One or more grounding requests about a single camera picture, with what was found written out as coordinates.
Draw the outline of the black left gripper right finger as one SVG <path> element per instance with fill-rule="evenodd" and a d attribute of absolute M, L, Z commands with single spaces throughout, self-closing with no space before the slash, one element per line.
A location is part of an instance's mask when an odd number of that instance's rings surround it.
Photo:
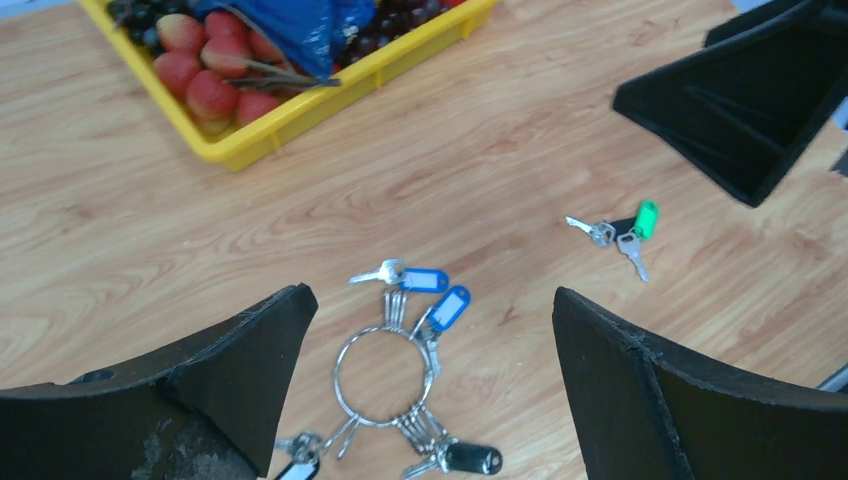
<path fill-rule="evenodd" d="M 733 367 L 559 288 L 552 324 L 592 479 L 843 479 L 847 397 Z"/>

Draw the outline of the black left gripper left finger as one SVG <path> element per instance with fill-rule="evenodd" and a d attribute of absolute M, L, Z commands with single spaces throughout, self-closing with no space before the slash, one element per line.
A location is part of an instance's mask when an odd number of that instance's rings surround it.
<path fill-rule="evenodd" d="M 318 309 L 292 285 L 66 384 L 1 393 L 5 479 L 256 479 Z"/>

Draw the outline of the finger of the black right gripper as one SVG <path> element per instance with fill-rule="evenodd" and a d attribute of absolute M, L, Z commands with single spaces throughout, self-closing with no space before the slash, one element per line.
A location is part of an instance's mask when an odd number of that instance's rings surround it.
<path fill-rule="evenodd" d="M 756 208 L 846 96 L 846 2 L 770 1 L 621 84 L 612 107 Z"/>

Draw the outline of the green tagged key bunch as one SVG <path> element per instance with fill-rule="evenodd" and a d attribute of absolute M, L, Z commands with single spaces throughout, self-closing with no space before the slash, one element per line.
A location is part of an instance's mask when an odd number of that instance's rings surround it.
<path fill-rule="evenodd" d="M 565 216 L 565 223 L 586 233 L 596 246 L 610 248 L 616 245 L 619 252 L 634 265 L 640 279 L 648 283 L 650 279 L 641 258 L 641 249 L 643 242 L 652 238 L 659 217 L 658 204 L 653 200 L 645 200 L 633 218 L 587 223 L 572 216 Z"/>

